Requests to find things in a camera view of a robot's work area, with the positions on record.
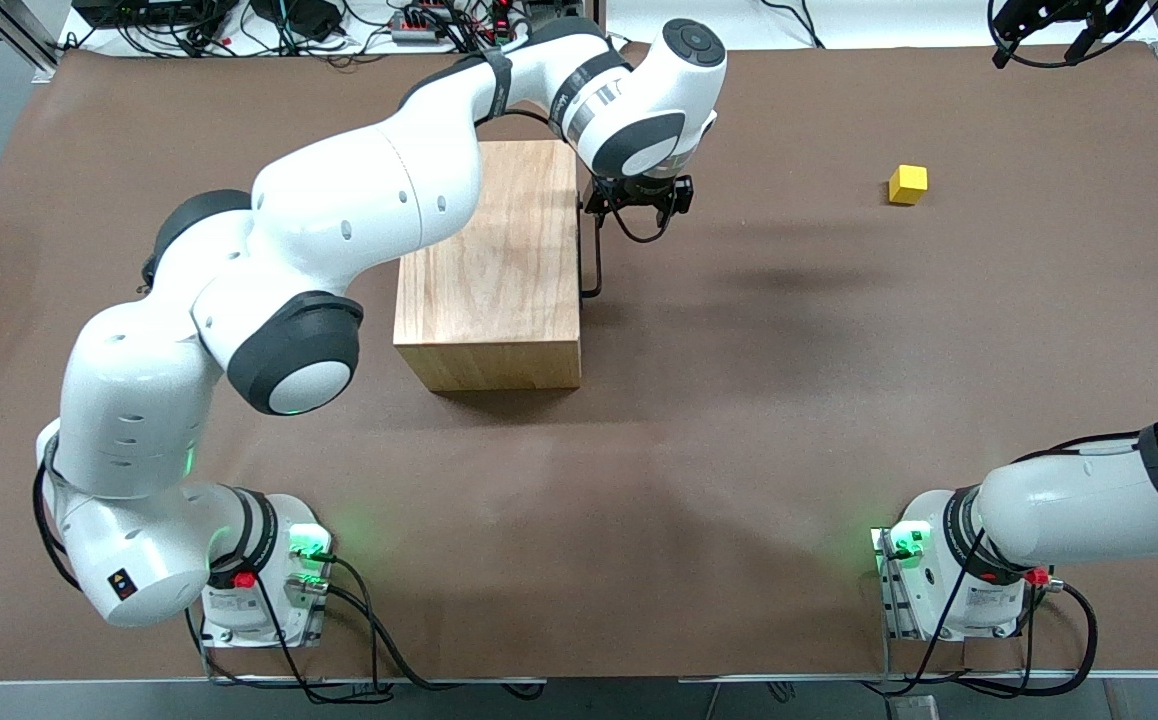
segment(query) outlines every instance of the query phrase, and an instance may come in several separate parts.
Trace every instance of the wooden box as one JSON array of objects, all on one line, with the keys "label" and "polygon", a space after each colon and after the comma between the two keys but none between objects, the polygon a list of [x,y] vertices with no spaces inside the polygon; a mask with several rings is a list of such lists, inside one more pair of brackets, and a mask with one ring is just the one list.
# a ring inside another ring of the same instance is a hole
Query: wooden box
[{"label": "wooden box", "polygon": [[401,258],[393,345],[431,391],[579,387],[576,160],[482,144],[477,214]]}]

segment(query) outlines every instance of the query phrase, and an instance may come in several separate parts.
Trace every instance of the brown table surface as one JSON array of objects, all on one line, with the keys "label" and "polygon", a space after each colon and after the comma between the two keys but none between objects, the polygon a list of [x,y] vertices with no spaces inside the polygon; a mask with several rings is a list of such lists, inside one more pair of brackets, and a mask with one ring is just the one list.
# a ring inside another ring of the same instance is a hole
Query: brown table surface
[{"label": "brown table surface", "polygon": [[[73,338],[135,299],[182,199],[249,188],[448,63],[69,53],[34,94],[0,164],[0,679],[200,674],[179,620],[111,629],[41,551],[32,439]],[[923,488],[1158,419],[1158,61],[734,53],[719,113],[690,214],[651,247],[604,236],[582,389],[424,391],[390,344],[388,264],[352,284],[349,391],[287,419],[219,387],[196,478],[308,501],[428,676],[880,671],[870,527]],[[914,208],[882,199],[899,163],[930,168]],[[1158,669],[1158,560],[1062,574],[1099,610],[1097,667]],[[1039,666],[1079,656],[1058,607]],[[367,674],[360,637],[332,620],[306,670]]]}]

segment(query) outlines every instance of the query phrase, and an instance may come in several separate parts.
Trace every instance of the gray floor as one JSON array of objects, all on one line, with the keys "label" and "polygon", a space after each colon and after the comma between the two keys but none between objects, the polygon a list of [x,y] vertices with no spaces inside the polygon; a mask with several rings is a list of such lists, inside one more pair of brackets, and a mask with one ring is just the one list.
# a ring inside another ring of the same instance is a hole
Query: gray floor
[{"label": "gray floor", "polygon": [[[12,51],[0,45],[0,154],[15,118],[31,91],[32,73]],[[483,717],[547,717],[548,720],[638,717],[653,720],[703,719],[711,685],[683,685],[672,679],[556,679],[541,700],[514,700],[497,686],[464,688],[428,695],[400,691],[397,700],[379,707],[312,707],[296,692],[213,688],[204,683],[54,683],[0,685],[2,717],[39,720],[205,719],[245,717],[245,720],[324,720],[378,717],[379,720],[482,719]],[[1005,720],[1014,717],[1063,717],[1065,720],[1149,720],[1158,717],[1158,679],[1090,682],[1071,696],[1050,700],[995,701],[959,688],[935,691],[945,720]],[[879,698],[852,683],[804,683],[789,705],[776,705],[761,684],[721,688],[716,719],[840,719],[880,720]]]}]

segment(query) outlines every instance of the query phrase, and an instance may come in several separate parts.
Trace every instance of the yellow cube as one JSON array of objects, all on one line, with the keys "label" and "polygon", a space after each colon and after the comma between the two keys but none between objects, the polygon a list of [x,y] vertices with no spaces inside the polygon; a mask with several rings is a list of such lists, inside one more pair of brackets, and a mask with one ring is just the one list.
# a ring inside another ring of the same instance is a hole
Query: yellow cube
[{"label": "yellow cube", "polygon": [[891,203],[916,205],[928,190],[926,168],[899,166],[891,176]]}]

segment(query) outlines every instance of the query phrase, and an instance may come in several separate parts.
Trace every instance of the white robotic arm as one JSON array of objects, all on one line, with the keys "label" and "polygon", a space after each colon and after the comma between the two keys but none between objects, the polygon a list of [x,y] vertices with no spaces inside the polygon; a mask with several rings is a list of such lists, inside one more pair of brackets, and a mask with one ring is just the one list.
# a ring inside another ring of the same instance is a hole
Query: white robotic arm
[{"label": "white robotic arm", "polygon": [[1012,634],[1024,583],[1045,566],[1158,556],[1158,423],[922,493],[873,538],[896,637]]},{"label": "white robotic arm", "polygon": [[[391,118],[273,161],[249,194],[181,205],[145,265],[148,296],[85,325],[59,419],[38,438],[41,493],[98,614],[148,625],[200,593],[217,639],[273,644],[274,624],[290,644],[314,637],[308,589],[324,568],[292,551],[328,550],[329,536],[308,507],[181,486],[214,383],[226,374],[274,416],[342,392],[362,313],[343,292],[468,223],[481,191],[477,120],[529,101],[594,176],[670,182],[716,117],[725,68],[719,38],[690,20],[667,23],[637,69],[596,24],[556,20],[425,79]],[[277,618],[256,580],[273,588]]]}]

